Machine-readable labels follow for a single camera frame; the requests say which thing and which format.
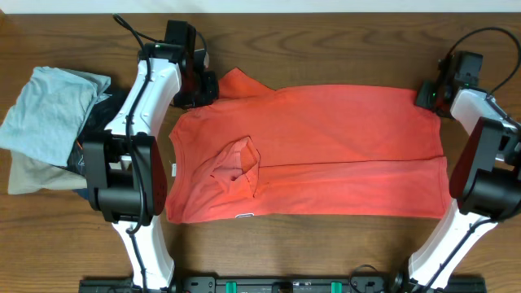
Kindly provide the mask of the orange red t-shirt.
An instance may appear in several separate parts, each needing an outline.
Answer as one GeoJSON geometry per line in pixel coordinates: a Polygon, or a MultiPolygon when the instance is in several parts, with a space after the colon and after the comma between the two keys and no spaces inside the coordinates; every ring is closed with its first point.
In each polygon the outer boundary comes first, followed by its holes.
{"type": "Polygon", "coordinates": [[[440,119],[415,92],[368,85],[272,90],[234,69],[219,99],[170,134],[176,224],[269,214],[440,218],[450,205],[440,119]]]}

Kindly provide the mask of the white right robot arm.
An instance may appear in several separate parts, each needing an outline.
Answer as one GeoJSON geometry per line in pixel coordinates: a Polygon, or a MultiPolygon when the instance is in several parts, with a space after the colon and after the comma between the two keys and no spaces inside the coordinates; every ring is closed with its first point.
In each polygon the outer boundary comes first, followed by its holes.
{"type": "Polygon", "coordinates": [[[446,292],[469,250],[520,213],[520,125],[478,87],[482,55],[457,51],[439,62],[416,103],[458,121],[468,141],[449,180],[448,210],[389,286],[392,292],[446,292]]]}

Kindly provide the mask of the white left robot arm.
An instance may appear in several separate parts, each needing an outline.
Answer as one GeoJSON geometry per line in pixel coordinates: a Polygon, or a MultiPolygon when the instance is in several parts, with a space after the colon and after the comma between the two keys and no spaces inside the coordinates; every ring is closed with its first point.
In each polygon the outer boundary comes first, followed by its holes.
{"type": "Polygon", "coordinates": [[[157,135],[169,107],[201,107],[217,97],[205,49],[148,43],[138,74],[116,116],[83,143],[90,206],[120,235],[134,275],[80,283],[81,292],[174,292],[175,262],[159,216],[167,177],[157,135]]]}

